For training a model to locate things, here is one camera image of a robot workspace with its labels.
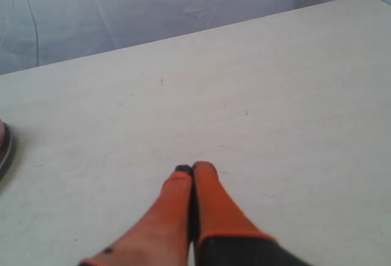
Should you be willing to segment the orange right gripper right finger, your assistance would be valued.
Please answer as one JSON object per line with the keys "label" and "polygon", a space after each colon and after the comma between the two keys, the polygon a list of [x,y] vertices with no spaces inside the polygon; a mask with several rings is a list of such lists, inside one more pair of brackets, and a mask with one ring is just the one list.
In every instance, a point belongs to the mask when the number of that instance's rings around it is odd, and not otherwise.
{"label": "orange right gripper right finger", "polygon": [[233,201],[206,161],[193,165],[198,233],[196,265],[308,265],[259,230]]}

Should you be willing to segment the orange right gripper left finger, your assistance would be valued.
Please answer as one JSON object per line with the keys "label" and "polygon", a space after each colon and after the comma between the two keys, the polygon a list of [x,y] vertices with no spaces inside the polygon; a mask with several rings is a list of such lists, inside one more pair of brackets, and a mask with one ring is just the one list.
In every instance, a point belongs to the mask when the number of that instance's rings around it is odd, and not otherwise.
{"label": "orange right gripper left finger", "polygon": [[192,168],[179,165],[153,205],[124,235],[80,265],[187,265]]}

